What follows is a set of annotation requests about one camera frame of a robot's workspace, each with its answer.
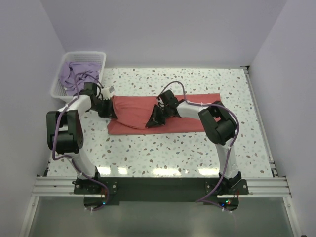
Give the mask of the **salmon red t-shirt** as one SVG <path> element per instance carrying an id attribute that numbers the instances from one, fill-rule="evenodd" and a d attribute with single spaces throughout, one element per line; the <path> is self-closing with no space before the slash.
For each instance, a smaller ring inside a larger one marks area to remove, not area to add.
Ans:
<path id="1" fill-rule="evenodd" d="M 150 135 L 204 131 L 200 121 L 178 117 L 168 118 L 166 125 L 146 128 L 156 102 L 154 96 L 114 96 L 113 106 L 117 118 L 108 124 L 108 134 Z"/>

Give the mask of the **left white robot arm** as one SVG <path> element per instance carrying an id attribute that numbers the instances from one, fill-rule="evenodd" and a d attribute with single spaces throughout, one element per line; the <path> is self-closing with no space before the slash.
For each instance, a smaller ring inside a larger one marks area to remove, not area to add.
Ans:
<path id="1" fill-rule="evenodd" d="M 89 111 L 101 118 L 115 119 L 113 106 L 114 87 L 102 87 L 87 82 L 64 107 L 46 114 L 47 144 L 54 161 L 66 159 L 77 173 L 86 180 L 85 188 L 92 194 L 102 189 L 99 172 L 83 149 L 84 132 L 80 118 Z"/>

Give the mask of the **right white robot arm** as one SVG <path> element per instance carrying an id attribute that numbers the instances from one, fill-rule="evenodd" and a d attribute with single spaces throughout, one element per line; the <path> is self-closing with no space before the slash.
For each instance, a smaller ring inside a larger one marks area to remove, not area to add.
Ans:
<path id="1" fill-rule="evenodd" d="M 215 144 L 220 162 L 220 189 L 231 194 L 237 189 L 241 180 L 241 172 L 237 167 L 233 145 L 239 133 L 237 118 L 222 102 L 211 104 L 194 103 L 186 99 L 178 100 L 171 90 L 157 97 L 152 114 L 146 128 L 166 125 L 172 117 L 199 120 L 207 138 Z"/>

